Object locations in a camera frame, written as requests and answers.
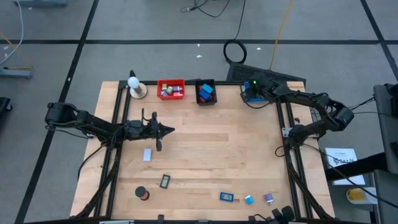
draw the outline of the wooden table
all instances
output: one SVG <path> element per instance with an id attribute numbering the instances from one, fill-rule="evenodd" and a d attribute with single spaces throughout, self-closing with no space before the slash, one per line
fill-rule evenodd
<path id="1" fill-rule="evenodd" d="M 301 82 L 288 85 L 303 90 Z M 117 87 L 118 82 L 103 82 L 95 116 L 111 121 Z M 162 152 L 156 151 L 152 139 L 124 142 L 113 219 L 155 220 L 163 214 L 166 220 L 248 220 L 249 215 L 272 216 L 272 209 L 292 206 L 285 160 L 274 154 L 282 145 L 275 104 L 250 109 L 242 102 L 238 86 L 218 85 L 214 106 L 198 106 L 194 86 L 186 86 L 182 100 L 166 101 L 156 97 L 155 85 L 147 87 L 144 99 L 131 100 L 127 118 L 140 119 L 141 108 L 145 108 L 146 118 L 156 111 L 158 121 L 175 131 L 164 137 Z M 312 123 L 308 107 L 292 104 L 292 111 L 301 124 Z M 316 140 L 306 143 L 318 147 Z M 97 139 L 89 140 L 85 156 L 98 146 Z M 148 147 L 152 148 L 152 161 L 143 162 Z M 319 152 L 303 146 L 301 153 L 309 190 L 326 212 L 334 215 Z M 104 150 L 82 169 L 71 215 L 98 189 L 103 159 Z M 168 189 L 159 187 L 163 174 L 171 176 Z M 140 185 L 150 192 L 149 200 L 135 196 Z M 234 194 L 235 202 L 220 201 L 220 192 Z M 274 197 L 271 205 L 264 201 L 268 193 Z M 244 201 L 247 195 L 253 197 L 252 205 Z M 304 217 L 299 190 L 298 197 Z M 105 214 L 107 199 L 106 192 L 101 214 Z"/>

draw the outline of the yellow object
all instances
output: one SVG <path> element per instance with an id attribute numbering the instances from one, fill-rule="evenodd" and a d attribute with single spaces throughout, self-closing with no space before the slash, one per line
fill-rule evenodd
<path id="1" fill-rule="evenodd" d="M 278 33 L 278 36 L 276 37 L 276 40 L 275 40 L 275 46 L 274 46 L 274 51 L 272 53 L 271 64 L 269 65 L 269 70 L 271 70 L 272 64 L 274 63 L 274 56 L 275 56 L 276 48 L 278 47 L 278 40 L 279 40 L 280 35 L 282 33 L 282 29 L 284 28 L 287 15 L 289 15 L 290 8 L 292 7 L 292 3 L 293 3 L 293 0 L 290 0 L 289 7 L 286 10 L 286 14 L 285 14 L 284 20 L 282 21 L 282 25 L 279 28 L 279 33 Z"/>
<path id="2" fill-rule="evenodd" d="M 350 200 L 365 200 L 365 192 L 361 189 L 351 189 L 347 191 L 347 197 Z"/>
<path id="3" fill-rule="evenodd" d="M 11 41 L 3 34 L 0 32 L 0 36 L 7 41 L 7 43 L 13 48 L 16 49 L 17 47 L 11 43 Z M 28 70 L 32 70 L 33 69 L 33 61 L 32 59 L 30 59 L 28 56 L 26 56 L 24 53 L 22 53 L 19 49 L 16 49 L 16 52 L 19 53 L 19 55 L 24 58 L 25 60 L 27 60 L 30 64 L 29 67 L 12 67 L 9 69 L 28 69 Z"/>

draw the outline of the white card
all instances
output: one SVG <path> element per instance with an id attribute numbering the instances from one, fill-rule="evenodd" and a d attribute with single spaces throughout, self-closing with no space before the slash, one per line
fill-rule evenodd
<path id="1" fill-rule="evenodd" d="M 152 149 L 144 149 L 143 161 L 144 162 L 149 162 L 150 159 L 151 159 L 151 155 L 152 155 Z"/>

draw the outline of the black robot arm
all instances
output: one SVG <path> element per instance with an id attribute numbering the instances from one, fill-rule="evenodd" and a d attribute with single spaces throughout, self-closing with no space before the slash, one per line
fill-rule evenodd
<path id="1" fill-rule="evenodd" d="M 141 139 L 156 139 L 157 151 L 162 150 L 162 138 L 174 131 L 174 128 L 164 126 L 157 122 L 156 112 L 151 119 L 145 119 L 142 109 L 141 120 L 127 121 L 112 124 L 103 119 L 89 114 L 87 111 L 78 110 L 68 103 L 49 103 L 45 122 L 48 129 L 76 128 L 85 135 L 96 136 L 101 144 L 116 147 L 124 140 L 135 141 Z"/>
<path id="2" fill-rule="evenodd" d="M 270 103 L 280 100 L 315 108 L 321 117 L 306 126 L 295 125 L 289 131 L 288 144 L 290 147 L 299 147 L 313 134 L 322 137 L 327 130 L 342 131 L 354 118 L 353 112 L 344 104 L 332 100 L 327 93 L 304 93 L 291 90 L 286 84 L 268 80 L 264 75 L 255 75 L 249 80 L 249 88 L 241 93 L 242 99 L 247 102 L 254 96 L 261 96 Z"/>

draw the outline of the blue cube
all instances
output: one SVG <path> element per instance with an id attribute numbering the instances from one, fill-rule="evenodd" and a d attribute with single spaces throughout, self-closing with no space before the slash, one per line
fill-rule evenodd
<path id="1" fill-rule="evenodd" d="M 205 90 L 201 90 L 199 92 L 199 95 L 205 100 L 208 100 L 210 98 L 210 94 L 208 94 Z"/>
<path id="2" fill-rule="evenodd" d="M 210 86 L 207 85 L 207 84 L 203 84 L 203 85 L 201 86 L 201 89 L 202 89 L 202 90 L 205 90 L 205 91 L 208 92 L 208 93 L 213 92 L 213 88 L 210 87 Z"/>
<path id="3" fill-rule="evenodd" d="M 251 204 L 254 203 L 254 200 L 253 200 L 253 198 L 252 198 L 250 195 L 246 196 L 246 197 L 244 198 L 244 200 L 246 201 L 246 203 L 247 203 L 248 205 L 251 205 Z"/>

